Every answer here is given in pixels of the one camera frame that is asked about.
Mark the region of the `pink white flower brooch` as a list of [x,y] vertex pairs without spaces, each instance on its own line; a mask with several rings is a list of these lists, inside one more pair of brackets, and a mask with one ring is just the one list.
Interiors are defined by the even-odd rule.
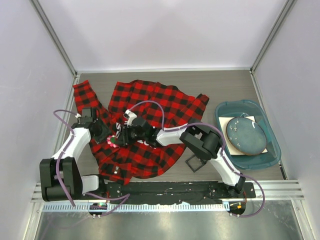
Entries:
[[116,144],[116,140],[117,140],[117,138],[114,135],[110,135],[107,137],[106,142],[112,148],[117,148],[118,145]]

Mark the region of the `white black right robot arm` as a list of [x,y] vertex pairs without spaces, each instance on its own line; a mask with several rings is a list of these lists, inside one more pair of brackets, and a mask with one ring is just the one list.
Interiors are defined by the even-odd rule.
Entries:
[[139,116],[129,119],[121,127],[116,143],[126,147],[138,141],[146,142],[154,148],[184,144],[202,161],[202,165],[211,163],[214,166],[230,197],[236,198],[244,191],[246,178],[226,155],[223,134],[208,123],[192,119],[177,127],[156,128]]

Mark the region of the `red black plaid shirt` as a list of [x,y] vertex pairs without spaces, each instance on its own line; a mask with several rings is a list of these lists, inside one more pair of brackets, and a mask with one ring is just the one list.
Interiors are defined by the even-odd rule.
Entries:
[[[108,107],[104,107],[88,80],[73,86],[78,113],[84,108],[95,108],[100,119],[119,135],[124,123],[124,113],[132,110],[156,128],[173,128],[201,120],[210,98],[205,94],[187,95],[174,85],[159,82],[133,80],[117,82]],[[112,147],[107,141],[89,143],[97,161],[98,172],[106,180],[127,185],[131,178],[149,179],[169,170],[182,156],[186,146],[172,144],[151,147],[140,140],[127,147]]]

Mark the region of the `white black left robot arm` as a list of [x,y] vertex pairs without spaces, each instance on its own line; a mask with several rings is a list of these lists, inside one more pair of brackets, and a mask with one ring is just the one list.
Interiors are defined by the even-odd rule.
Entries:
[[52,157],[42,159],[39,164],[41,194],[46,202],[68,200],[74,205],[74,200],[87,193],[100,200],[107,192],[98,174],[81,176],[77,161],[91,141],[105,143],[112,132],[98,117],[96,108],[85,107],[73,115],[76,117],[73,125],[57,117],[69,129],[69,136]]

